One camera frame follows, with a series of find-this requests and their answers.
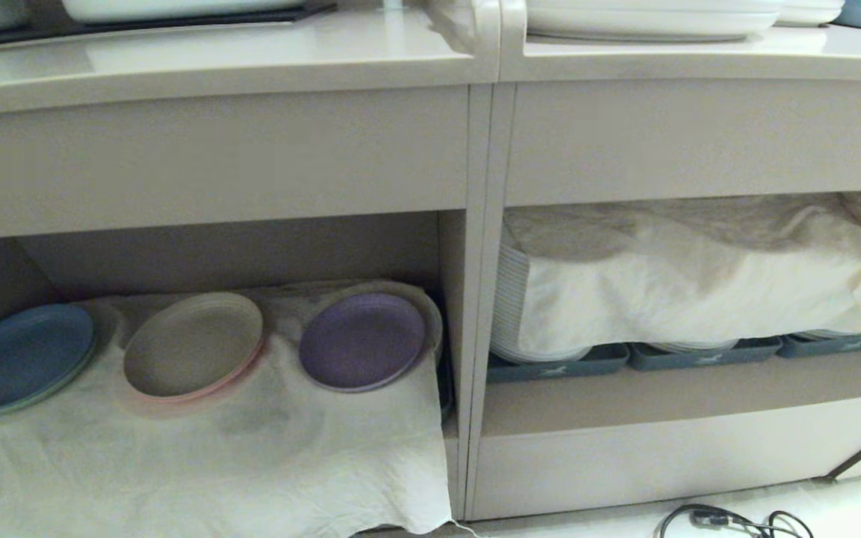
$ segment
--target black cable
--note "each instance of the black cable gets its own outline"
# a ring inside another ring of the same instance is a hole
[[[769,514],[769,517],[766,518],[766,523],[759,524],[754,523],[749,518],[741,516],[735,512],[725,510],[725,508],[714,507],[714,505],[710,504],[683,504],[682,507],[676,508],[676,510],[670,512],[670,515],[663,518],[663,521],[660,523],[658,527],[659,538],[666,538],[667,528],[670,527],[670,523],[672,523],[673,519],[687,512],[694,511],[704,511],[714,515],[725,516],[728,518],[728,521],[731,521],[728,525],[741,525],[742,527],[755,528],[756,531],[759,532],[759,537],[761,538],[777,538],[776,532],[785,532],[785,534],[789,534],[794,538],[803,538],[803,535],[793,531],[791,528],[776,527],[776,518],[785,516],[792,518],[794,521],[802,525],[803,528],[806,529],[806,533],[809,534],[809,538],[815,538],[812,531],[809,530],[809,527],[803,523],[803,520],[800,520],[798,517],[783,510],[776,510],[772,514]]]

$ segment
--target shelf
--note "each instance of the shelf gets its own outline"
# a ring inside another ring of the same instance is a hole
[[[438,13],[362,8],[315,15],[293,26],[164,28],[2,46],[0,112],[495,81],[496,54],[493,62],[481,51],[476,58],[472,49],[484,47],[475,43],[475,29],[449,22],[460,10]],[[467,16],[474,20],[472,13]]]
[[[793,78],[861,81],[861,30],[769,28],[746,40],[641,43],[526,35],[524,0],[503,2],[502,81]]]
[[[861,398],[861,352],[487,386],[483,436],[711,418]]]

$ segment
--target shelf unit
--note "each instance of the shelf unit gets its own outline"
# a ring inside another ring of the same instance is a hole
[[[290,27],[0,47],[0,317],[301,279],[436,288],[459,519],[758,486],[851,456],[861,353],[485,380],[505,208],[861,191],[861,30],[641,45],[525,24],[523,0],[354,2]]]

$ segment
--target gray tray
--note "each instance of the gray tray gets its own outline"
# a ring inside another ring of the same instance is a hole
[[[488,383],[515,383],[557,377],[614,374],[626,364],[629,349],[624,344],[596,345],[579,361],[515,365],[491,353],[487,363]]]
[[[806,341],[798,336],[787,334],[783,336],[783,348],[780,357],[811,357],[814,355],[831,355],[848,351],[861,350],[860,336],[844,336],[833,340]]]
[[[746,338],[727,351],[694,351],[691,353],[669,353],[646,344],[630,344],[629,365],[635,370],[670,370],[671,368],[696,368],[704,365],[728,365],[737,363],[759,363],[776,354],[782,347],[780,337]]]

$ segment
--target white cloth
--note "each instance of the white cloth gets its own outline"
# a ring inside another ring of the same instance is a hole
[[[519,347],[861,331],[861,194],[510,208]]]
[[[246,290],[269,327],[253,370],[213,398],[142,401],[123,347],[187,296],[82,303],[99,354],[69,387],[0,418],[0,538],[345,538],[376,525],[424,534],[451,518],[434,348],[377,391],[320,389],[297,344],[324,307],[386,291],[433,320],[414,287],[373,282]]]

